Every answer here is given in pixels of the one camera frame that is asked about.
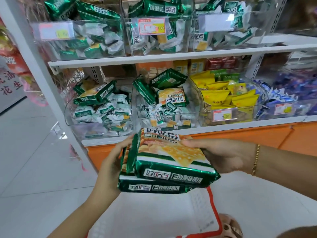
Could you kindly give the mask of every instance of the person's right hand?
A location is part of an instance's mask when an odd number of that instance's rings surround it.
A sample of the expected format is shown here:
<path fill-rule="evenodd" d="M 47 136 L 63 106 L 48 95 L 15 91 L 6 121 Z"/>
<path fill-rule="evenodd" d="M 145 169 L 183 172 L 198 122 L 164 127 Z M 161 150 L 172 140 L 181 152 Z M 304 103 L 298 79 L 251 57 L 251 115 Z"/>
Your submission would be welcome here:
<path fill-rule="evenodd" d="M 191 139 L 182 144 L 201 148 L 206 158 L 221 174 L 235 170 L 252 173 L 256 144 L 230 139 Z"/>

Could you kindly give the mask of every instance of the forearm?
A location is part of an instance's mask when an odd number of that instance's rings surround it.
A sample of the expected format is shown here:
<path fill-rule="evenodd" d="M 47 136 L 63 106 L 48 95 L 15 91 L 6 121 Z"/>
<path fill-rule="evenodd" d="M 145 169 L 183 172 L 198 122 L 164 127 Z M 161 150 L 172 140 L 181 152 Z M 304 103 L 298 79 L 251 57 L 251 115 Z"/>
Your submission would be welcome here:
<path fill-rule="evenodd" d="M 111 194 L 105 197 L 104 202 L 99 203 L 96 202 L 94 197 L 90 196 L 48 238 L 84 238 L 116 197 L 116 195 Z"/>
<path fill-rule="evenodd" d="M 260 147 L 256 176 L 317 200 L 317 157 Z"/>

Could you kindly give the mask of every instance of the shelf upright post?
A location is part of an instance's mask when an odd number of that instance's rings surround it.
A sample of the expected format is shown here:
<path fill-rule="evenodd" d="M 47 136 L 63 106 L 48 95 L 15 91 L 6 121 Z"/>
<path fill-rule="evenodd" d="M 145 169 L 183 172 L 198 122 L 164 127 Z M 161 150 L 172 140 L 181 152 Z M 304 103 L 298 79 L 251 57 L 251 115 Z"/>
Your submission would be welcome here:
<path fill-rule="evenodd" d="M 278 21 L 280 19 L 280 16 L 284 10 L 285 4 L 287 0 L 277 0 L 277 5 L 276 7 L 271 7 L 275 8 L 275 12 L 273 14 L 274 19 L 272 18 L 266 27 L 266 33 L 271 34 L 274 33 L 276 29 L 276 25 L 278 24 Z M 259 68 L 261 66 L 262 60 L 263 60 L 264 54 L 254 54 L 251 57 L 250 63 L 248 65 L 248 70 L 246 72 L 246 77 L 253 80 L 256 77 L 257 72 L 259 71 Z"/>
<path fill-rule="evenodd" d="M 64 101 L 58 93 L 57 87 L 47 70 L 46 64 L 38 52 L 26 17 L 21 13 L 16 0 L 0 0 L 0 3 L 1 18 L 10 34 L 13 36 L 15 44 L 19 48 L 22 57 L 49 103 L 60 127 L 67 135 L 70 144 L 74 147 L 77 154 L 85 161 L 85 164 L 89 164 L 89 167 L 86 168 L 94 171 L 95 168 L 87 155 L 87 150 L 80 144 L 71 128 L 66 124 Z"/>

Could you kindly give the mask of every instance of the person's left hand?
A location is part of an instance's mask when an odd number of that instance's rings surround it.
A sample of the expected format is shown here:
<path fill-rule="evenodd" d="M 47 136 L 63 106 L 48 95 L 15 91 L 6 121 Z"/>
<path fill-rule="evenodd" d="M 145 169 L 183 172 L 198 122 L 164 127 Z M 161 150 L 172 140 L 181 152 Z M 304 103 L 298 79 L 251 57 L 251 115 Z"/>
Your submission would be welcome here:
<path fill-rule="evenodd" d="M 132 143 L 133 136 L 131 135 L 122 142 L 117 143 L 108 157 L 103 160 L 95 187 L 87 201 L 103 208 L 107 207 L 109 202 L 114 201 L 120 194 L 120 191 L 117 189 L 120 173 L 120 159 L 118 156 L 124 147 Z"/>

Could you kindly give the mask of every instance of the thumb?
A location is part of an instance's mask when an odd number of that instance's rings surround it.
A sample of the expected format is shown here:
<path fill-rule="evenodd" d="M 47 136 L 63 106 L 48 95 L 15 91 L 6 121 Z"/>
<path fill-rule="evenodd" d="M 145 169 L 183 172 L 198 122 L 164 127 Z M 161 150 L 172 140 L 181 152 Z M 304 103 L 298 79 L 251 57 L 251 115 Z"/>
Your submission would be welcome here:
<path fill-rule="evenodd" d="M 211 148 L 212 139 L 186 139 L 181 142 L 184 146 L 190 148 Z"/>

